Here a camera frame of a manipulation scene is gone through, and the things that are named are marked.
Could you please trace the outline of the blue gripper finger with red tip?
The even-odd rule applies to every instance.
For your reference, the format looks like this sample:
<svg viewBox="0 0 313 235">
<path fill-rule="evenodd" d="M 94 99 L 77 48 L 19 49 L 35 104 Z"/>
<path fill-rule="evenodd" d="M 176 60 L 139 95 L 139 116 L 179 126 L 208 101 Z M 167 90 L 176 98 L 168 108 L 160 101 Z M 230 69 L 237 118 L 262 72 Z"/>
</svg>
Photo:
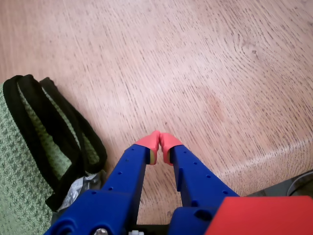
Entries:
<svg viewBox="0 0 313 235">
<path fill-rule="evenodd" d="M 174 167 L 182 207 L 175 209 L 169 224 L 170 235 L 202 235 L 226 197 L 235 193 L 177 138 L 160 134 L 164 161 Z"/>
<path fill-rule="evenodd" d="M 104 229 L 125 235 L 137 221 L 146 165 L 156 163 L 159 131 L 125 150 L 101 189 L 79 196 L 46 231 L 47 235 L 93 235 Z"/>
</svg>

